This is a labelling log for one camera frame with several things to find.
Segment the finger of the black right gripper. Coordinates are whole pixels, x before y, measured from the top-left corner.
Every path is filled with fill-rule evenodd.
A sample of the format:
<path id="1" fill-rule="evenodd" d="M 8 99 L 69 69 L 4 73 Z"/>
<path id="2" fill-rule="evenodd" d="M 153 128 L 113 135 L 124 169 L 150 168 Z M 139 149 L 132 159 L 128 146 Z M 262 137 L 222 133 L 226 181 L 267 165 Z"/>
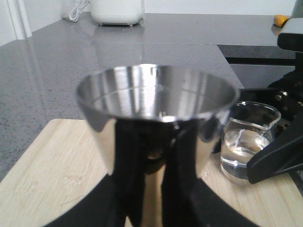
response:
<path id="1" fill-rule="evenodd" d="M 290 125 L 273 142 L 247 163 L 251 184 L 303 169 L 303 114 L 298 113 Z"/>

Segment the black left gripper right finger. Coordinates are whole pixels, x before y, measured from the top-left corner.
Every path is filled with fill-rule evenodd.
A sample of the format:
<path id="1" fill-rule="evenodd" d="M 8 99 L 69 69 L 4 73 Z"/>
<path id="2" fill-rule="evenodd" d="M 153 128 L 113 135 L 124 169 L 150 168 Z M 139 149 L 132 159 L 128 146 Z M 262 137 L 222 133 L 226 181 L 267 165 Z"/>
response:
<path id="1" fill-rule="evenodd" d="M 177 132 L 169 147 L 162 181 L 165 227 L 254 227 L 196 175 L 197 128 Z"/>

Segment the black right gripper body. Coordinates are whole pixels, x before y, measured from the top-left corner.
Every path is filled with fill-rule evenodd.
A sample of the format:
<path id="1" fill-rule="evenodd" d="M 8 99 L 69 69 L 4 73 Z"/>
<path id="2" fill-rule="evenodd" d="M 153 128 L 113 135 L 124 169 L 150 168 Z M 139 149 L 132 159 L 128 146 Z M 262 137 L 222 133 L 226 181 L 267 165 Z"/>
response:
<path id="1" fill-rule="evenodd" d="M 274 81 L 268 87 L 243 88 L 240 101 L 252 101 L 270 105 L 281 113 L 277 123 L 279 136 L 298 117 L 303 116 L 303 70 L 295 69 Z"/>

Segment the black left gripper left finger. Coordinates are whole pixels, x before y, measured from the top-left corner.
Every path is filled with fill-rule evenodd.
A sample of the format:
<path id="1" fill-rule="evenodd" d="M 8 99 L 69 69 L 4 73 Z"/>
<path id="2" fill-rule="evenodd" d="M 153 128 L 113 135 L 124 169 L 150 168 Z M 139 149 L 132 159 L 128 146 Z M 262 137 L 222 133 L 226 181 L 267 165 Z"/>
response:
<path id="1" fill-rule="evenodd" d="M 115 124 L 115 163 L 96 187 L 49 227 L 122 227 L 129 218 L 134 227 L 143 223 L 145 188 L 144 155 L 134 122 Z"/>

